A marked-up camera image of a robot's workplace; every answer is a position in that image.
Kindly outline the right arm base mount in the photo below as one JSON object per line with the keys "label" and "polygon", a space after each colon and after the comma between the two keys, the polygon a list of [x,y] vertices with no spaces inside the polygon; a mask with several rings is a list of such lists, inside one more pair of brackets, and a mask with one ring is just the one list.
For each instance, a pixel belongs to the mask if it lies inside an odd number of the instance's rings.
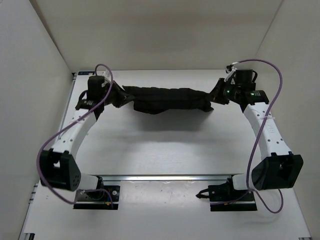
{"label": "right arm base mount", "polygon": [[252,192],[235,190],[228,182],[209,185],[195,196],[198,199],[209,199],[211,212],[254,212],[258,210]]}

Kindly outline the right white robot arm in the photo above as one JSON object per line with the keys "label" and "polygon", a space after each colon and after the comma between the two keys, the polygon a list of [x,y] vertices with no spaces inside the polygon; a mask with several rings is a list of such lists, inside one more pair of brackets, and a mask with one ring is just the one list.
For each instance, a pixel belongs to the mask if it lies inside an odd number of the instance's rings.
{"label": "right white robot arm", "polygon": [[283,140],[269,110],[271,104],[263,90],[256,90],[254,83],[234,84],[220,78],[211,91],[213,102],[226,105],[238,104],[249,121],[259,147],[261,161],[249,173],[237,174],[232,183],[224,187],[224,195],[236,200],[242,190],[275,190],[292,188],[303,166],[299,154],[293,154]]}

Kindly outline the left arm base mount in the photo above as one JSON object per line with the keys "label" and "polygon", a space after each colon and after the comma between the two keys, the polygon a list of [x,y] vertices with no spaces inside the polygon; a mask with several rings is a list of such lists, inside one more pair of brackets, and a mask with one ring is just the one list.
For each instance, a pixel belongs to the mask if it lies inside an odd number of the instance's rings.
{"label": "left arm base mount", "polygon": [[104,191],[88,192],[78,195],[74,210],[118,210],[120,200],[120,185],[104,185],[109,195]]}

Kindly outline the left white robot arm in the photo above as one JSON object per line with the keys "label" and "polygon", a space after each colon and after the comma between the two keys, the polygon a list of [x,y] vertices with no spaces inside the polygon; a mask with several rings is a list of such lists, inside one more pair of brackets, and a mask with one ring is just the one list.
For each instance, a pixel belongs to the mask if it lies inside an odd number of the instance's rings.
{"label": "left white robot arm", "polygon": [[76,156],[106,105],[120,108],[134,99],[116,83],[110,85],[101,77],[97,82],[89,80],[87,90],[81,93],[75,107],[72,126],[60,135],[49,150],[40,153],[41,184],[48,183],[52,188],[71,192],[85,190],[93,199],[101,198],[105,192],[102,180],[98,176],[82,173]]}

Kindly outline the black pleated skirt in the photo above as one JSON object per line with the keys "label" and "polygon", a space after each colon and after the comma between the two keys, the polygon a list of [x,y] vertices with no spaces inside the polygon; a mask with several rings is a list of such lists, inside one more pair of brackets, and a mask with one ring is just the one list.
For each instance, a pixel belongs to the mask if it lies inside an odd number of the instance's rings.
{"label": "black pleated skirt", "polygon": [[214,110],[211,95],[204,91],[125,85],[123,89],[134,97],[133,109],[145,114],[157,115],[168,110],[201,110],[205,113]]}

